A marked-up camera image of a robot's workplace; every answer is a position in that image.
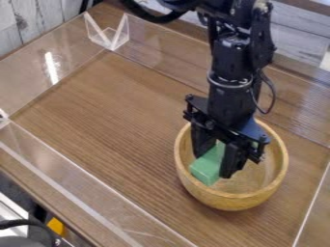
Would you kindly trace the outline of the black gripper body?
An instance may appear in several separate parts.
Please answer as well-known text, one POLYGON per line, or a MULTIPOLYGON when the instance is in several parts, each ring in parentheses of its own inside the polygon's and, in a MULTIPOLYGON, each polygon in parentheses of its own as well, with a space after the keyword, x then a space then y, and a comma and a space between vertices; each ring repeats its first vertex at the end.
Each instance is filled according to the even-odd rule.
POLYGON ((260 74, 250 74, 229 80, 211 71, 207 83, 207 97, 186 95, 183 118, 211 130, 225 148, 227 144, 237 143, 248 152, 248 160, 260 163, 266 145, 272 142, 254 120, 254 113, 260 110, 262 78, 260 74))

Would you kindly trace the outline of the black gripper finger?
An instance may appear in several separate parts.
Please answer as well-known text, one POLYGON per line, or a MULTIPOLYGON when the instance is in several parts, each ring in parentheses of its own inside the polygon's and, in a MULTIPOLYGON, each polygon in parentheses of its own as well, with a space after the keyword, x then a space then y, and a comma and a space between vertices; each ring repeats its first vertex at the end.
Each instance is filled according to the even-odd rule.
POLYGON ((198 125, 191 124, 191 138, 195 158, 202 157, 217 143, 213 131, 198 125))
POLYGON ((219 176, 222 178, 230 178, 233 174, 243 168, 246 160, 246 150, 237 143, 227 144, 221 163, 219 176))

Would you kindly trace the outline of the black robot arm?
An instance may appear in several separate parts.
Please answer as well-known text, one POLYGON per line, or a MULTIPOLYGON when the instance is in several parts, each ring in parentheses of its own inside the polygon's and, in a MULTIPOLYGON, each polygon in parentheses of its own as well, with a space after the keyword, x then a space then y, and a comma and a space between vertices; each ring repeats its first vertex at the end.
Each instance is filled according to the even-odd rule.
POLYGON ((158 0, 169 14, 151 14, 134 0, 119 0, 143 20, 166 24, 195 12, 207 27, 211 68, 209 95, 187 95, 183 118, 191 123, 194 155, 203 157, 225 144, 218 176, 230 178, 248 161, 258 163, 270 137, 254 119, 270 111, 258 105, 264 85, 274 82, 264 72, 273 62, 274 4, 270 0, 158 0))

